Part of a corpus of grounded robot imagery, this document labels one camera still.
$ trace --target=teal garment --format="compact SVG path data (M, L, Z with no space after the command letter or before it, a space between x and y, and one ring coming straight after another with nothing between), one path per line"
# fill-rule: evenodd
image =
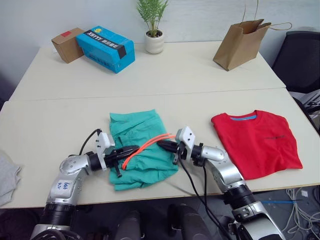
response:
M110 132L116 148L130 145L142 146L151 138L165 134L166 129L155 110L128 114L110 113ZM178 166L173 164L173 154L162 149L156 143L134 156L117 177L111 168L109 181L116 191L144 188L175 174Z

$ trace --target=white flower pot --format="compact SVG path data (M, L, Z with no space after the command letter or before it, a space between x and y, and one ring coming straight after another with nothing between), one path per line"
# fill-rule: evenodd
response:
M148 53L151 54L158 54L161 53L162 50L164 49L164 43L165 43L165 38L164 38L164 33L162 33L161 36L159 37L150 37L145 33L144 38L145 38L145 50Z

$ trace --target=red t-shirt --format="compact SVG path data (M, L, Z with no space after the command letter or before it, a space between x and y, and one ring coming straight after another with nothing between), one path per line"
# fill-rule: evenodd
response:
M222 113L211 122L244 179L303 168L296 139L284 117L255 110L243 116Z

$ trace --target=white wall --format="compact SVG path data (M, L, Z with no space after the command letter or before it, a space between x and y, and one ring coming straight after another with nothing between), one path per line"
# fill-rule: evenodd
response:
M167 42L222 40L244 12L244 0L169 0L160 29ZM0 0L0 97L8 99L39 47L74 27L101 25L137 43L146 26L136 0ZM252 20L256 0L246 0ZM291 22L292 30L320 31L320 0L260 0L257 19ZM269 29L260 52L271 65L286 31Z

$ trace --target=white table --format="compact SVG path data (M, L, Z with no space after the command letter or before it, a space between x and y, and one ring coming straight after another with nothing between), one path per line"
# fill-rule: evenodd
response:
M60 162L76 154L93 129L109 131L109 113L156 109L168 132L190 126L196 142L222 147L210 119L227 112L243 115L255 109L285 117L297 140L303 169L287 169L250 180L253 191L316 185L320 183L320 138L283 89L225 91L154 96L9 101L0 112L0 148L21 166L21 181L12 202L3 208L43 207ZM94 150L94 140L85 151ZM199 193L203 193L200 167L191 167ZM208 192L219 193L211 175ZM142 189L115 192L108 172L95 173L85 181L79 204L108 203L139 199L182 197L194 194L183 172Z
M213 62L220 41L165 43L157 55L135 45L136 60L118 74L83 56L67 64L52 48L41 48L11 101L73 99L234 90L285 85L263 57L231 71Z

